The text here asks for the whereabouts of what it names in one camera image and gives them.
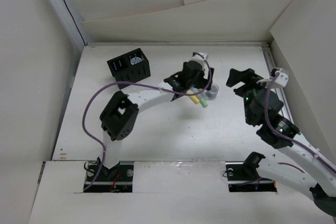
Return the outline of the green highlighter pen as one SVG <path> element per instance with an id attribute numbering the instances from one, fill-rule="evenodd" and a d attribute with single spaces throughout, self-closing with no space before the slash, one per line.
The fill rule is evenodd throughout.
<path id="1" fill-rule="evenodd" d="M 206 108 L 208 106 L 207 99 L 203 94 L 198 94 L 197 98 L 199 99 L 199 102 L 203 108 Z"/>

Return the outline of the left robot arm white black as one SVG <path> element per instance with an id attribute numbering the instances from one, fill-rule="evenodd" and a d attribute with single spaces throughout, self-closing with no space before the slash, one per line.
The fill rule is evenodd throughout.
<path id="1" fill-rule="evenodd" d="M 129 94 L 116 92 L 100 115 L 103 143 L 106 147 L 103 151 L 105 158 L 100 157 L 100 176 L 105 180 L 112 180 L 117 175 L 122 140 L 131 134 L 141 112 L 161 103 L 172 102 L 186 95 L 193 87 L 209 90 L 214 68 L 209 68 L 207 78 L 204 78 L 204 75 L 204 65 L 190 60 L 183 63 L 182 71 L 165 78 L 153 89 Z"/>

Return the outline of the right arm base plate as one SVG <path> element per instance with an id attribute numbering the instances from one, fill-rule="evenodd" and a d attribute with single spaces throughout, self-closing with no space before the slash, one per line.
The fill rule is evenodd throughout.
<path id="1" fill-rule="evenodd" d="M 277 192 L 276 183 L 257 174 L 248 174 L 244 170 L 243 162 L 226 162 L 226 170 L 222 177 L 228 182 L 230 193 L 261 193 Z"/>

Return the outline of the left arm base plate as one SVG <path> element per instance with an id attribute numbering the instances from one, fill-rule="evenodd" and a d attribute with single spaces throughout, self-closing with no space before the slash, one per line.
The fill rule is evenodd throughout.
<path id="1" fill-rule="evenodd" d="M 83 167 L 86 171 L 84 193 L 131 193 L 133 191 L 134 162 L 120 162 L 110 170 L 103 167 L 93 183 L 99 164 L 87 161 Z"/>

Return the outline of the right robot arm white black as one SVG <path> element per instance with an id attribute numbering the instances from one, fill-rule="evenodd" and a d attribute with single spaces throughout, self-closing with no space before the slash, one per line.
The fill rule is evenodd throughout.
<path id="1" fill-rule="evenodd" d="M 279 113 L 284 104 L 274 89 L 284 88 L 288 81 L 289 75 L 282 68 L 274 68 L 267 79 L 253 69 L 230 69 L 226 85 L 231 88 L 243 83 L 234 93 L 244 101 L 245 122 L 258 126 L 256 134 L 262 141 L 299 165 L 299 169 L 292 170 L 273 157 L 252 152 L 240 165 L 238 173 L 248 181 L 266 178 L 280 182 L 302 193 L 321 211 L 334 217 L 335 165 L 307 141 L 297 126 Z"/>

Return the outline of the yellow highlighter pen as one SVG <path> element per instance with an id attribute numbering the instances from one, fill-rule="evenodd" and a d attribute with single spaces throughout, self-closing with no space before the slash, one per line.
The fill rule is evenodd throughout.
<path id="1" fill-rule="evenodd" d="M 195 95 L 195 93 L 192 90 L 188 90 L 186 94 L 188 94 L 188 97 L 193 101 L 193 103 L 195 104 L 200 103 L 199 98 Z"/>

